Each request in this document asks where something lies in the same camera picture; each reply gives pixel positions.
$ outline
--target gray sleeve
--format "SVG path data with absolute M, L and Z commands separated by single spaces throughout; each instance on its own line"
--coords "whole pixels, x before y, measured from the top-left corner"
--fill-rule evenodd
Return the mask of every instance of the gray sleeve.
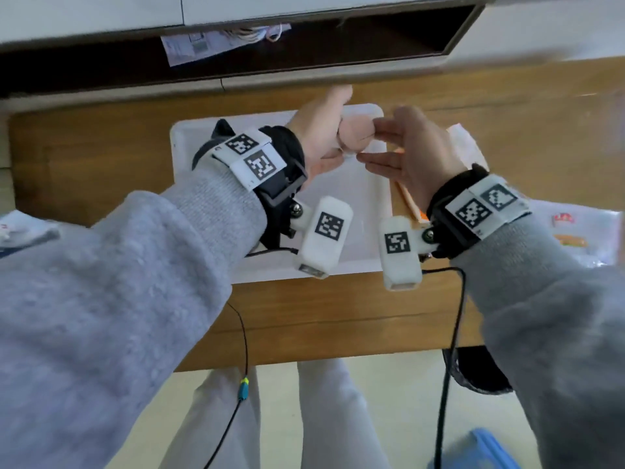
M 102 468 L 230 295 L 266 217 L 215 160 L 0 260 L 0 466 Z
M 525 410 L 545 468 L 625 460 L 625 276 L 578 265 L 532 216 L 453 260 L 488 350 Z

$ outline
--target floor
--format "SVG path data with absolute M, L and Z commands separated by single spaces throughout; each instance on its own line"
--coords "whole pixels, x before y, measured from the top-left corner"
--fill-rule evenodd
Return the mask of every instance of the floor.
M 346 360 L 367 399 L 394 469 L 425 468 L 433 456 L 444 365 L 440 351 L 354 357 Z M 154 469 L 207 371 L 176 373 L 162 387 L 107 469 Z M 294 363 L 258 369 L 261 389 L 261 465 L 297 468 L 302 424 Z M 446 445 L 476 427 L 488 428 L 523 469 L 540 468 L 536 442 L 513 394 L 485 396 L 452 382 Z

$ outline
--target white pants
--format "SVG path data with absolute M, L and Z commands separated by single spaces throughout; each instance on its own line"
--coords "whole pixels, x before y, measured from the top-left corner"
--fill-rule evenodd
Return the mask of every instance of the white pants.
M 299 405 L 304 426 L 302 469 L 389 467 L 367 412 L 341 359 L 299 362 Z M 261 403 L 256 368 L 211 469 L 259 469 Z M 241 372 L 214 370 L 193 395 L 183 424 L 160 469 L 202 469 L 213 454 L 237 402 Z

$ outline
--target white tray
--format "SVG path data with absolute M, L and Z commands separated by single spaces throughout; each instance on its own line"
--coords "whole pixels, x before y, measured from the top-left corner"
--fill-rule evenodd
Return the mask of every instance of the white tray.
M 253 115 L 224 117 L 236 133 L 246 128 L 263 125 L 285 125 L 295 111 L 270 112 Z M 343 109 L 344 115 L 366 114 L 381 117 L 382 109 L 374 104 L 349 105 Z M 180 172 L 191 169 L 191 161 L 196 151 L 211 136 L 220 117 L 184 120 L 171 127 L 171 154 L 174 164 L 174 178 Z M 386 144 L 372 141 L 369 152 L 384 152 Z M 330 173 L 317 176 L 311 185 L 297 197 L 313 209 L 322 196 L 333 196 L 347 202 L 354 209 L 354 220 L 349 228 L 345 247 L 340 255 L 339 265 L 333 275 L 345 273 L 365 273 L 380 271 L 378 252 L 378 223 L 381 218 L 393 215 L 389 181 L 367 172 L 355 157 L 347 157 L 345 163 Z M 301 233 L 294 239 L 282 236 L 281 245 L 299 248 Z M 250 257 L 235 268 L 233 283 L 269 281 L 308 277 L 293 267 L 293 255 L 288 252 L 274 252 Z

